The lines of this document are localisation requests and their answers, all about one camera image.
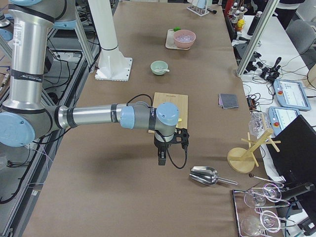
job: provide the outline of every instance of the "small green bowl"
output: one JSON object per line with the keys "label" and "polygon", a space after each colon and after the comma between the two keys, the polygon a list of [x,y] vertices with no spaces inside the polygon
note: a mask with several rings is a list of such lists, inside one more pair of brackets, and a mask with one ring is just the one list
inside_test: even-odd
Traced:
{"label": "small green bowl", "polygon": [[161,76],[161,75],[165,74],[166,71],[163,71],[163,72],[155,72],[154,70],[155,70],[155,69],[168,69],[168,64],[167,64],[166,62],[163,62],[163,61],[154,61],[154,62],[150,65],[150,68],[151,68],[153,74],[158,75],[158,76]]}

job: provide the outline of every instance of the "spoon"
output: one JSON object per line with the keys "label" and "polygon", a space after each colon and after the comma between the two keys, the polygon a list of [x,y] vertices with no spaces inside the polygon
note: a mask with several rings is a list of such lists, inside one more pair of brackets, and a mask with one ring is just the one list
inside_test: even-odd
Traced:
{"label": "spoon", "polygon": [[205,185],[213,185],[217,182],[238,185],[236,181],[219,177],[217,170],[209,166],[194,166],[191,169],[190,177]]}
{"label": "spoon", "polygon": [[169,69],[159,69],[159,68],[157,68],[157,69],[154,69],[154,72],[156,72],[156,73],[170,72],[170,70]]}

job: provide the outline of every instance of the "brown table surface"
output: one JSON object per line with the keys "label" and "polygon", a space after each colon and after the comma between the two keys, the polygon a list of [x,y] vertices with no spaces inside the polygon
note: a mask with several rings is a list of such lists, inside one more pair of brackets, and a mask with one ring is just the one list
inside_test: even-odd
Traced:
{"label": "brown table surface", "polygon": [[[224,17],[199,17],[185,4],[120,2],[114,21],[125,57],[133,58],[128,82],[88,79],[79,106],[125,103],[139,93],[189,96],[189,159],[178,170],[158,166],[153,135],[119,124],[83,125],[67,133],[45,181],[25,237],[237,236],[231,189],[257,183],[232,170],[228,151],[246,147],[250,119]],[[188,51],[166,49],[168,29],[190,29]],[[170,72],[155,76],[150,64],[164,60]],[[238,109],[218,106],[219,93],[236,94]],[[181,146],[170,148],[181,165]],[[189,178],[192,166],[215,167],[238,186],[206,187]],[[265,175],[263,164],[254,169]]]}

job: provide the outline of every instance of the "black monitor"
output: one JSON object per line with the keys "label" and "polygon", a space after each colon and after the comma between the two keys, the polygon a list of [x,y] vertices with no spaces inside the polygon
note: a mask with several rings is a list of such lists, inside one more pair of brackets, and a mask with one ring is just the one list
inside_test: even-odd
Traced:
{"label": "black monitor", "polygon": [[[285,186],[295,187],[306,182],[316,185],[316,131],[299,115],[275,140],[280,152],[268,145],[273,163]],[[316,223],[316,191],[297,196],[312,222]]]}

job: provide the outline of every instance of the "white desk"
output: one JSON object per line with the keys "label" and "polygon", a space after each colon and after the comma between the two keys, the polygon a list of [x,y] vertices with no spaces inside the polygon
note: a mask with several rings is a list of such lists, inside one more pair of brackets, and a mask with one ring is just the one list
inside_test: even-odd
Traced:
{"label": "white desk", "polygon": [[[253,16],[245,16],[245,27],[242,31],[242,37],[250,39],[250,36],[247,35],[247,31],[249,29],[249,26],[251,24]],[[304,61],[299,56],[299,53],[297,52],[296,48],[294,47],[292,41],[286,34],[285,30],[279,23],[278,19],[276,17],[272,17],[260,39],[260,45],[255,49],[258,53],[262,55],[260,59],[265,62],[268,66],[273,66],[276,62],[276,59],[278,57],[282,57],[281,62],[279,63],[282,67],[280,71],[280,77],[282,79],[286,80],[302,80],[305,79],[308,73],[308,68],[306,67]],[[268,92],[267,85],[265,84],[255,84],[253,83],[253,77],[257,74],[260,74],[262,71],[261,69],[258,69],[257,71],[243,75],[241,77],[243,84],[244,84],[244,91],[246,95],[254,94],[254,93],[260,93],[262,98],[272,99],[272,96]],[[260,82],[264,82],[264,80],[261,80],[259,76],[255,77],[256,79],[259,79]],[[305,92],[308,96],[315,96],[316,91],[305,89]],[[268,108],[270,106],[280,106],[277,102],[277,99],[274,98],[273,102],[271,100],[265,100],[260,99],[260,107],[258,110],[261,110],[263,112],[268,112]],[[316,98],[310,98],[309,102],[311,104],[312,110],[308,112],[301,111],[300,113],[304,116],[304,118],[309,122],[310,125],[316,125]],[[274,168],[271,156],[268,152],[268,149],[266,146],[263,146],[266,155],[264,157],[264,163],[265,163],[265,169],[267,174],[273,178],[277,179],[277,172]],[[296,222],[302,221],[306,217],[306,213],[303,211],[303,213],[293,215],[290,217],[290,219],[295,220]],[[298,234],[301,230],[298,227],[289,228],[289,231],[291,233],[291,236],[295,236]]]}

